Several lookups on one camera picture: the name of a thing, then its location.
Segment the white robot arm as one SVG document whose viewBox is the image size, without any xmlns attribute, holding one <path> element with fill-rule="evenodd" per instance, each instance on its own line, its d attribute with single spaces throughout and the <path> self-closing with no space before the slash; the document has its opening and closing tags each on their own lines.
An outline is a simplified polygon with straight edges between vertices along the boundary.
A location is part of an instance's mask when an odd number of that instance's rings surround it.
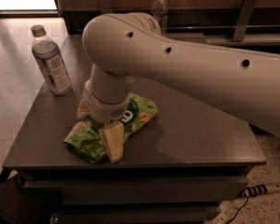
<svg viewBox="0 0 280 224">
<path fill-rule="evenodd" d="M 170 39 L 146 13 L 97 16 L 82 45 L 92 63 L 82 100 L 99 123 L 123 117 L 131 87 L 144 77 L 280 138 L 280 54 Z"/>
</svg>

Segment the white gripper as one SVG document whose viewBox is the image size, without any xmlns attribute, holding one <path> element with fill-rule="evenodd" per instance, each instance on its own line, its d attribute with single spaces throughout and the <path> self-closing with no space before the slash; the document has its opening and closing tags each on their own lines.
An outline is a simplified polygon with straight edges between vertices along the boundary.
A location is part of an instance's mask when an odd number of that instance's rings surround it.
<svg viewBox="0 0 280 224">
<path fill-rule="evenodd" d="M 86 81 L 77 118 L 88 115 L 99 123 L 112 123 L 100 130 L 101 139 L 111 163 L 123 157 L 124 128 L 120 120 L 130 102 L 129 93 L 139 77 L 119 75 L 92 65 L 90 79 Z"/>
</svg>

